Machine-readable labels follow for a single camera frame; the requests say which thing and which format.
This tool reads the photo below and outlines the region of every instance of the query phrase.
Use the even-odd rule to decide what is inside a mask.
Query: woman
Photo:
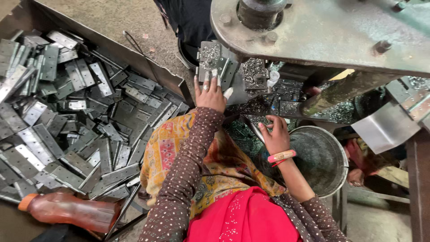
[[[203,90],[197,77],[194,86],[197,111],[167,121],[148,142],[141,181],[157,197],[138,241],[347,241],[291,158],[274,168],[286,191],[217,132],[227,100],[216,75]],[[273,131],[259,127],[269,153],[289,150],[285,120],[267,119]]]

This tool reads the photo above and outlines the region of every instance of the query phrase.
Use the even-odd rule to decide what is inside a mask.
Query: polka dot sleeve
[[[346,242],[348,239],[341,232],[330,211],[324,206],[318,196],[301,203],[315,221],[318,229],[328,242]]]
[[[197,108],[190,135],[176,155],[158,192],[138,242],[184,240],[191,198],[202,178],[203,158],[224,118],[214,109]]]

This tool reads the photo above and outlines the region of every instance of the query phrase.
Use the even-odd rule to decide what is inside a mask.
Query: brown polka dot shirt
[[[223,120],[224,115],[214,109],[197,108],[190,135],[163,182],[138,242],[184,240],[191,199],[202,178],[203,158]],[[304,242],[347,241],[318,197],[301,204],[289,194],[272,199],[296,225]]]

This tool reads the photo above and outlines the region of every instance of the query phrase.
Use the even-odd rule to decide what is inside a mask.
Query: woman's right hand
[[[267,127],[259,123],[261,134],[264,138],[264,143],[270,155],[274,155],[290,149],[290,135],[288,134],[287,122],[284,118],[275,115],[267,115],[266,118],[273,121]]]
[[[194,91],[196,93],[197,107],[206,107],[215,109],[218,112],[224,113],[227,99],[222,95],[221,86],[218,86],[217,71],[212,71],[213,77],[209,84],[210,72],[206,72],[205,81],[203,82],[203,90],[200,90],[197,75],[194,76]]]

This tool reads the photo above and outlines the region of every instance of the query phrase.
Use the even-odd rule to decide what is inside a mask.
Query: metal bucket
[[[290,147],[297,153],[294,162],[320,198],[333,195],[342,187],[348,174],[348,159],[331,133],[315,126],[298,127],[290,132]],[[263,146],[259,164],[255,164],[257,169],[276,181],[282,180],[279,170],[267,162],[268,156]]]

